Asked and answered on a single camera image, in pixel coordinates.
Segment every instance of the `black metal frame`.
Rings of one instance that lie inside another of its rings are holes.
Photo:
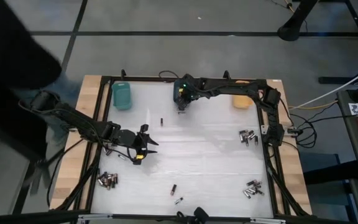
[[[176,78],[160,78],[160,77],[127,77],[125,74],[125,71],[122,70],[120,77],[102,77],[101,83],[99,86],[99,94],[98,94],[98,100],[96,101],[95,106],[95,112],[94,114],[99,114],[100,106],[101,106],[101,99],[103,97],[103,90],[105,85],[111,85],[115,81],[126,81],[126,82],[165,82],[165,83],[171,83],[174,82]],[[266,83],[266,80],[252,80],[253,82],[263,82]],[[111,95],[112,91],[109,87],[107,100],[106,100],[106,106],[103,111],[103,120],[107,120],[107,116],[109,113],[109,107],[111,102]],[[258,114],[258,120],[260,124],[264,124],[263,116],[262,116],[262,110],[258,108],[257,110]],[[263,153],[265,157],[265,165],[266,169],[268,167],[267,160],[270,159],[268,145],[263,144]],[[275,152],[275,157],[280,157],[279,152]],[[282,169],[281,163],[277,163],[276,166],[278,167],[278,173],[282,176]],[[268,189],[270,193],[270,199],[272,203],[272,210],[273,210],[273,218],[274,219],[281,219],[286,220],[287,223],[349,223],[349,222],[342,222],[337,220],[325,220],[320,219],[316,217],[297,217],[292,216],[290,214],[282,215],[278,211],[277,208],[277,199],[275,195],[275,189],[274,189],[274,183],[272,181],[272,178],[269,174],[267,174],[268,179]],[[27,214],[17,214],[17,215],[3,215],[0,216],[0,223],[65,223],[65,222],[72,222],[75,223],[79,216],[81,215],[89,215],[90,214],[90,208],[91,203],[93,199],[93,192],[94,187],[96,183],[96,173],[94,173],[91,177],[90,182],[90,188],[88,191],[88,198],[86,201],[86,208],[84,210],[70,210],[70,211],[59,211],[59,210],[51,210],[49,212],[43,212],[43,213],[27,213]],[[81,200],[81,194],[78,195],[78,198],[76,198],[79,202]],[[172,215],[123,215],[123,214],[109,214],[110,218],[119,218],[119,219],[135,219],[135,220],[175,220],[175,216]],[[236,217],[210,217],[208,220],[211,222],[250,222],[252,218],[236,218]]]
[[[99,93],[98,93],[98,100],[96,102],[96,108],[95,108],[95,114],[99,114],[99,109],[100,109],[100,104],[101,104],[101,98],[103,95],[103,90],[105,85],[109,84],[112,85],[115,81],[125,81],[125,82],[165,82],[165,83],[171,83],[174,82],[177,78],[170,78],[170,77],[128,77],[125,73],[124,70],[121,70],[121,76],[120,77],[107,77],[107,76],[103,76],[101,78],[101,83],[99,86]],[[247,79],[234,79],[234,80],[245,80],[245,81],[250,81]],[[266,80],[252,80],[253,82],[261,82],[266,84]],[[112,91],[111,88],[109,88],[108,90],[108,95],[107,95],[107,100],[106,100],[106,106],[104,107],[104,111],[103,111],[103,121],[107,121],[107,117],[109,114],[109,108],[110,108],[110,104],[111,104],[111,97],[112,97]],[[262,116],[262,110],[260,108],[257,108],[257,112],[258,112],[258,119],[259,122],[261,124],[264,123],[263,121],[263,116]],[[270,159],[269,158],[269,150],[268,150],[268,146],[267,145],[263,145],[263,149],[264,149],[264,155],[265,158]],[[279,153],[275,153],[276,156],[278,156],[278,158],[280,158],[280,154]],[[280,176],[280,178],[282,179],[282,181],[284,181],[283,179],[283,171],[282,171],[282,165],[281,162],[277,163],[277,168],[278,168],[278,174]],[[274,190],[274,184],[273,184],[273,180],[271,178],[271,176],[267,175],[268,177],[268,187],[269,187],[269,193],[270,193],[270,200],[272,202],[272,210],[273,210],[273,215],[278,214],[278,208],[277,208],[277,199],[276,199],[276,195],[275,195],[275,190]],[[88,192],[88,198],[86,200],[86,207],[85,209],[90,210],[91,209],[91,204],[92,204],[92,200],[93,200],[93,192],[94,192],[94,188],[95,188],[95,184],[96,184],[96,173],[94,173],[91,176],[91,182],[89,184],[89,192]],[[76,199],[76,201],[80,202],[81,200],[81,194],[78,195],[78,198]],[[283,200],[283,204],[288,206],[288,214],[290,214],[290,210],[289,210],[289,205],[287,200],[285,199],[285,197],[282,197]],[[169,215],[123,215],[123,214],[113,214],[113,216],[115,218],[127,218],[127,219],[139,219],[139,220],[174,220],[175,216],[169,216]],[[250,218],[234,218],[234,217],[210,217],[209,220],[211,221],[221,221],[221,222],[249,222]]]

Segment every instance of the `person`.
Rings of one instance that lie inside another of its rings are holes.
[[[31,37],[30,32],[3,0],[0,0],[0,83],[29,102],[39,90],[54,91],[75,106],[80,84],[71,82],[60,62]],[[58,144],[64,144],[62,121],[44,117]]]

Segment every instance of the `white table surface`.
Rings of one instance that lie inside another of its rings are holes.
[[[133,132],[148,124],[150,137],[159,143],[149,150],[158,153],[149,154],[140,166],[115,152],[103,154],[100,171],[117,173],[119,183],[111,190],[96,184],[91,213],[192,215],[201,207],[211,217],[273,217],[262,145],[252,141],[246,147],[238,135],[254,130],[261,142],[255,105],[240,110],[233,107],[232,96],[220,95],[194,101],[178,114],[172,83],[130,84],[132,108],[118,111],[111,103],[108,121]],[[126,148],[116,149],[126,153]],[[263,182],[265,195],[248,199],[242,190],[254,179]],[[173,184],[177,190],[171,196]],[[175,205],[180,197],[183,201]]]

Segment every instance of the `black cable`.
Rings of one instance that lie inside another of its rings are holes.
[[[283,7],[284,9],[287,9],[287,7],[286,7],[286,6],[284,6],[284,5],[280,4],[280,3],[277,3],[277,2],[275,2],[275,1],[273,1],[273,0],[270,0],[270,1],[271,1],[272,3],[274,3],[274,4],[278,5],[278,6]]]
[[[84,139],[80,139],[78,142],[74,143],[74,145],[70,146],[65,152],[63,152],[63,154],[59,157],[56,165],[55,165],[55,169],[53,170],[52,176],[50,178],[50,183],[48,186],[48,190],[47,190],[47,205],[48,208],[50,207],[50,201],[49,201],[49,193],[50,193],[50,189],[52,188],[52,182],[53,182],[53,178],[55,177],[56,171],[57,171],[57,167],[59,166],[59,163],[61,161],[61,159],[63,159],[63,156],[68,153],[70,150],[72,150],[75,146],[77,146],[80,142],[82,142]]]
[[[309,30],[308,30],[308,22],[305,20],[305,28],[306,28],[306,33],[308,33],[309,32]]]
[[[337,104],[337,103],[333,103],[333,104],[331,104],[330,106],[328,106],[328,107],[324,108],[322,111],[320,111],[319,113],[316,113],[316,114],[315,114],[315,115],[313,115],[311,118],[309,118],[309,119],[308,119],[308,121],[310,121],[311,119],[313,119],[313,118],[317,117],[317,115],[322,114],[324,111],[326,111],[326,110],[330,109],[332,106],[334,106],[334,105],[336,105],[336,104]]]
[[[59,97],[57,97],[57,96],[55,96],[53,93],[52,93],[52,95],[57,99],[57,101],[60,101],[60,99],[59,99]],[[97,140],[98,140],[98,144],[101,146],[101,148],[103,147],[103,143],[102,143],[102,141],[100,140],[100,138],[99,138],[99,136],[97,135],[97,131],[96,131],[96,128],[89,122],[89,121],[87,121],[86,119],[84,119],[84,118],[82,118],[81,116],[78,116],[77,114],[74,114],[73,112],[71,112],[71,111],[68,111],[68,110],[65,110],[65,109],[52,109],[52,110],[46,110],[46,111],[38,111],[38,110],[30,110],[30,109],[27,109],[25,106],[22,106],[21,105],[21,100],[19,100],[19,102],[18,102],[18,105],[22,108],[22,109],[24,109],[24,110],[27,110],[27,111],[29,111],[29,112],[31,112],[31,113],[35,113],[35,114],[49,114],[49,113],[52,113],[52,112],[55,112],[55,111],[64,111],[64,112],[66,112],[66,113],[69,113],[69,114],[71,114],[72,116],[75,116],[75,117],[77,117],[77,118],[79,118],[79,119],[82,119],[86,124],[88,124],[89,125],[89,127],[91,128],[91,130],[94,132],[94,135],[96,136],[96,138],[97,138]],[[80,178],[80,180],[78,181],[78,183],[77,183],[77,185],[75,186],[75,188],[73,189],[73,191],[70,193],[70,195],[65,199],[65,201],[58,207],[58,209],[65,209],[65,210],[67,210],[69,207],[70,207],[70,205],[73,203],[73,198],[75,198],[77,195],[78,195],[78,193],[79,193],[79,191],[82,189],[82,187],[80,187],[80,184],[85,184],[86,183],[86,181],[88,180],[88,178],[89,178],[89,173],[92,173],[92,172],[94,172],[94,171],[96,171],[96,164],[99,162],[99,160],[100,160],[100,154],[101,154],[101,148],[98,150],[98,151],[96,151],[96,156],[93,158],[93,161],[92,161],[92,163],[89,165],[89,168],[86,170],[86,172],[85,172],[85,174],[86,175],[84,175],[84,176],[82,176],[81,178]],[[62,154],[62,157],[64,156],[64,154],[66,154],[68,152],[68,149]],[[50,192],[50,187],[49,187],[49,190],[48,190],[48,194],[47,194],[47,203],[49,203],[50,204],[50,202],[49,202],[49,192]]]
[[[299,149],[296,147],[296,146],[294,146],[293,144],[291,144],[291,143],[289,143],[289,142],[286,142],[286,141],[283,141],[285,144],[289,144],[290,146],[292,146],[292,147],[294,147],[298,152],[299,152]]]
[[[325,121],[328,119],[336,119],[336,118],[350,118],[350,117],[354,117],[354,116],[358,116],[358,114],[354,114],[354,115],[344,115],[344,116],[333,116],[333,117],[328,117],[328,118],[321,118],[321,119],[317,119],[315,121],[310,121],[310,123],[315,123],[318,121]]]
[[[292,124],[292,126],[293,126],[293,121],[292,121],[292,119],[291,119],[291,117],[290,117],[290,112],[288,112],[288,109],[287,109],[287,107],[285,106],[285,103],[284,103],[284,101],[280,98],[280,101],[281,101],[281,103],[283,104],[283,106],[284,106],[284,109],[285,109],[285,112],[287,113],[287,117],[288,117],[288,119],[291,121],[291,124]]]
[[[301,118],[306,124],[309,125],[309,127],[306,127],[306,128],[301,129],[302,131],[303,131],[303,130],[306,130],[306,129],[312,129],[312,130],[313,130],[313,132],[312,132],[311,135],[309,135],[308,137],[306,137],[306,138],[304,138],[304,139],[302,139],[302,140],[298,140],[298,138],[299,138],[300,136],[297,136],[297,137],[296,137],[296,143],[297,143],[297,145],[302,146],[302,147],[305,147],[305,148],[308,148],[308,149],[314,147],[314,145],[316,144],[316,141],[317,141],[317,132],[316,132],[316,129],[314,128],[313,124],[312,124],[311,122],[309,122],[309,121],[308,121],[306,118],[304,118],[304,117],[301,117],[301,116],[296,115],[296,114],[291,114],[291,115],[292,115],[292,116],[296,116],[297,118]],[[314,139],[313,139],[311,142],[301,143],[301,142],[303,142],[303,141],[305,141],[305,140],[311,138],[312,136],[314,136]]]
[[[179,76],[178,76],[175,72],[169,71],[169,70],[164,70],[164,71],[159,72],[159,73],[158,73],[158,77],[164,78],[164,77],[161,77],[161,74],[163,74],[163,73],[171,73],[172,75],[174,75],[174,76],[176,76],[177,78],[179,78]]]
[[[129,159],[130,159],[130,157],[127,156],[127,155],[125,155],[123,152],[120,152],[120,151],[115,150],[115,149],[111,149],[111,148],[109,148],[108,146],[103,146],[103,147],[105,147],[106,149],[108,149],[108,150],[110,150],[110,151],[118,152],[118,153],[120,153],[122,156],[125,156],[126,158],[129,158]]]

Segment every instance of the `bracket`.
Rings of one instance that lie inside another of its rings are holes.
[[[88,214],[88,215],[79,215],[78,221],[105,220],[109,218],[112,218],[112,214]]]
[[[251,218],[250,222],[258,224],[285,224],[285,220],[276,220],[271,218]]]
[[[261,125],[260,126],[260,132],[262,134],[266,134],[268,128],[269,128],[268,125]],[[302,134],[302,132],[303,132],[303,131],[297,129],[296,127],[294,127],[294,126],[290,126],[290,127],[283,126],[283,129],[284,129],[284,136],[297,137],[300,134]]]

